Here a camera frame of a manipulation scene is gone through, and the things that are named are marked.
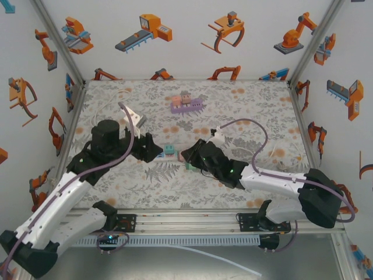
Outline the floral patterned tablecloth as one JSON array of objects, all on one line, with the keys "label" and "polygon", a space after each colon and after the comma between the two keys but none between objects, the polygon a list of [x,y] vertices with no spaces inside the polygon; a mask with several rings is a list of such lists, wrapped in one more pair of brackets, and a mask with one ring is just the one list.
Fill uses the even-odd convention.
[{"label": "floral patterned tablecloth", "polygon": [[[203,110],[172,114],[171,98],[182,91],[203,100]],[[302,143],[286,82],[119,80],[91,81],[86,90],[70,156],[91,139],[101,120],[124,126],[119,102],[146,116],[142,132],[152,134],[159,146],[177,151],[222,126],[221,147],[231,159],[254,161],[258,167],[305,173],[308,159]],[[116,208],[234,209],[259,208],[279,195],[262,190],[229,189],[207,172],[191,172],[179,161],[145,163],[133,156],[110,169],[78,202],[89,208],[103,200]]]}]

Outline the purple power strip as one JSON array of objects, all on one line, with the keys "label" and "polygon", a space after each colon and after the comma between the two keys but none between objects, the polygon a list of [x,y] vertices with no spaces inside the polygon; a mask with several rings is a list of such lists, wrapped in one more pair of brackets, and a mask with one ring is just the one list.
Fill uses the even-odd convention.
[{"label": "purple power strip", "polygon": [[200,98],[192,99],[188,106],[182,104],[180,107],[176,108],[173,106],[173,104],[170,104],[170,111],[172,114],[184,114],[202,110],[203,100]]}]

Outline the black controller box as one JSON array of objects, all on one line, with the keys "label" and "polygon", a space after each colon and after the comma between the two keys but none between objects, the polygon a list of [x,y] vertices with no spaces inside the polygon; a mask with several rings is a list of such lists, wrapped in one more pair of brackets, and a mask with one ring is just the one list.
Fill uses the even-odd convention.
[{"label": "black controller box", "polygon": [[267,251],[276,250],[280,243],[280,237],[278,234],[261,234],[259,239],[260,245],[258,247]]},{"label": "black controller box", "polygon": [[96,247],[101,254],[110,255],[113,250],[118,247],[118,239],[120,235],[118,234],[107,234],[98,237],[96,242]]}]

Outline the white plastic tube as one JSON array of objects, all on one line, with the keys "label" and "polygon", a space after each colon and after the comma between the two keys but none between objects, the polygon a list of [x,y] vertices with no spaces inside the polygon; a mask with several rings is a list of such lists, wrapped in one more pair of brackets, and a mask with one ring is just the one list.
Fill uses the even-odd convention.
[{"label": "white plastic tube", "polygon": [[257,272],[257,271],[254,271],[248,267],[245,267],[243,265],[240,265],[236,262],[233,262],[231,260],[228,260],[226,258],[223,258],[223,257],[220,257],[220,256],[217,256],[217,255],[214,255],[214,254],[210,254],[210,253],[207,253],[205,251],[201,251],[201,250],[198,250],[198,249],[195,249],[195,248],[190,248],[190,247],[184,247],[184,246],[170,246],[170,245],[167,245],[166,246],[167,248],[172,248],[172,249],[178,249],[178,250],[184,250],[184,251],[189,251],[189,252],[193,252],[193,253],[196,253],[196,254],[200,254],[200,255],[203,255],[203,256],[206,256],[206,257],[210,257],[210,258],[213,258],[215,260],[219,260],[219,261],[222,261],[224,263],[227,263],[227,264],[230,264],[232,266],[235,266],[236,268],[239,268],[241,270],[244,270],[250,274],[254,274],[258,277],[261,277],[262,274]]}]

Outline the aluminium side rail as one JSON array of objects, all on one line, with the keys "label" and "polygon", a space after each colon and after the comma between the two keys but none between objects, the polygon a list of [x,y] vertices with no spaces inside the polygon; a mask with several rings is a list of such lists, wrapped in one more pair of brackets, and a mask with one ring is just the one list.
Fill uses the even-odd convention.
[{"label": "aluminium side rail", "polygon": [[297,94],[295,92],[294,87],[290,83],[290,81],[288,81],[288,89],[289,89],[290,98],[291,98],[291,102],[292,102],[292,105],[293,105],[293,110],[294,110],[294,113],[295,113],[295,117],[296,117],[296,120],[297,120],[297,124],[298,124],[298,127],[300,129],[300,134],[301,134],[301,137],[302,137],[302,143],[303,143],[303,146],[304,146],[304,149],[305,149],[305,153],[306,153],[306,156],[307,156],[307,159],[308,159],[309,166],[311,168],[317,168],[318,167],[318,162],[315,160],[315,156],[314,156],[313,151],[312,151],[312,145],[311,145],[311,141],[310,141],[310,138],[309,138],[309,135],[308,135],[307,126],[306,126],[306,123],[305,123],[304,118],[302,116],[300,105],[298,104]]},{"label": "aluminium side rail", "polygon": [[80,112],[82,110],[82,106],[83,106],[83,103],[84,103],[85,94],[86,94],[86,88],[82,87],[78,91],[78,96],[77,96],[76,103],[75,103],[75,106],[74,106],[74,109],[73,109],[72,120],[71,120],[71,123],[69,125],[69,129],[68,129],[68,133],[67,133],[67,136],[65,138],[65,141],[64,141],[64,145],[62,147],[62,152],[61,152],[61,156],[59,158],[58,168],[55,172],[55,179],[56,179],[57,182],[59,182],[59,180],[62,178],[62,175],[63,175],[63,173],[65,171],[65,168],[66,168],[66,165],[67,165],[68,156],[69,156],[69,153],[70,153],[70,150],[71,150],[72,141],[73,141],[73,138],[74,138],[74,135],[75,135],[75,129],[77,127]]}]

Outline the aluminium front rail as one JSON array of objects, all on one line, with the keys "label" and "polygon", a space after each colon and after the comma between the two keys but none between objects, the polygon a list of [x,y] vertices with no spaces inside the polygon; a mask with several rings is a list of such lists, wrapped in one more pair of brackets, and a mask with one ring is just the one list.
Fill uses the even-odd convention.
[{"label": "aluminium front rail", "polygon": [[256,209],[120,209],[135,214],[136,235],[228,235],[239,234],[236,214],[254,214]]}]

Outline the aluminium corner post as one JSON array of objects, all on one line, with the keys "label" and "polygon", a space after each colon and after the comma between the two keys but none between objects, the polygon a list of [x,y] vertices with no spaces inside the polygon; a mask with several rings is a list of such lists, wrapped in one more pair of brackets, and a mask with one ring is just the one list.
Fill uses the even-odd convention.
[{"label": "aluminium corner post", "polygon": [[39,19],[42,21],[47,33],[52,38],[57,50],[59,51],[61,57],[66,63],[66,66],[72,73],[72,76],[75,78],[75,82],[81,87],[85,86],[85,79],[82,76],[78,66],[76,65],[74,59],[71,56],[67,46],[64,43],[62,36],[60,35],[56,24],[54,23],[51,15],[47,11],[42,0],[29,0],[33,6],[35,12],[37,13]]},{"label": "aluminium corner post", "polygon": [[326,32],[332,25],[335,17],[338,15],[339,11],[341,10],[342,6],[346,3],[347,0],[332,0],[331,4],[329,5],[328,9],[326,10],[320,24],[316,28],[314,35],[308,46],[305,49],[305,53],[302,55],[300,62],[296,66],[293,75],[289,80],[289,88],[292,89],[297,84],[298,80],[300,79],[302,73],[306,69],[307,65],[313,58],[319,44],[321,43],[322,39],[326,36]]}]

